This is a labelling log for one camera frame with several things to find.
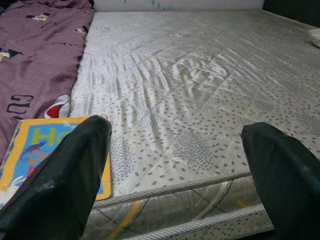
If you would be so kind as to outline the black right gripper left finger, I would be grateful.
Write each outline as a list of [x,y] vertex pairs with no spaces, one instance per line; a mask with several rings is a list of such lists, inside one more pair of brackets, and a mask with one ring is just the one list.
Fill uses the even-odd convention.
[[100,188],[111,123],[93,115],[69,133],[0,210],[0,240],[79,240]]

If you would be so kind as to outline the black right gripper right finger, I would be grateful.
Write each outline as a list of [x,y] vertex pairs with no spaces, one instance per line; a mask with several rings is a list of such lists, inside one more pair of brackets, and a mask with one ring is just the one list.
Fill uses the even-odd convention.
[[282,240],[320,240],[320,160],[274,126],[245,125],[242,145],[260,200]]

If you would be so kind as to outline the yellow blue children's book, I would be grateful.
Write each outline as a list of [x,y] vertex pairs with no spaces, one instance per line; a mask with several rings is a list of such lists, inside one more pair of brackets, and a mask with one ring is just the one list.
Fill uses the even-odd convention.
[[0,166],[0,210],[37,189],[48,198],[108,199],[111,134],[99,115],[22,120]]

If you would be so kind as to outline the white pillow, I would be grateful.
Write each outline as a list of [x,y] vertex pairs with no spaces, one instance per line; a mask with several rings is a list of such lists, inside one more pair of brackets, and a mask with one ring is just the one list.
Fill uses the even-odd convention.
[[320,48],[320,28],[310,29],[308,30],[308,35],[310,37],[311,42]]

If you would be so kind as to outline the purple cartoon print blanket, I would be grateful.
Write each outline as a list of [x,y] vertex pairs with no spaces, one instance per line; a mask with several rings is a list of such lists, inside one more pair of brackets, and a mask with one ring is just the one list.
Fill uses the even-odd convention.
[[17,124],[66,118],[94,0],[0,0],[0,164]]

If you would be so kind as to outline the white grey patterned mattress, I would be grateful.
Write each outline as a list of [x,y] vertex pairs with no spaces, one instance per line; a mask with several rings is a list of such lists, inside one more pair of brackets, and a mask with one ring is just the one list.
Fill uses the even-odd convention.
[[273,228],[241,132],[320,158],[320,48],[263,11],[97,12],[70,115],[112,125],[112,197],[81,240],[236,240]]

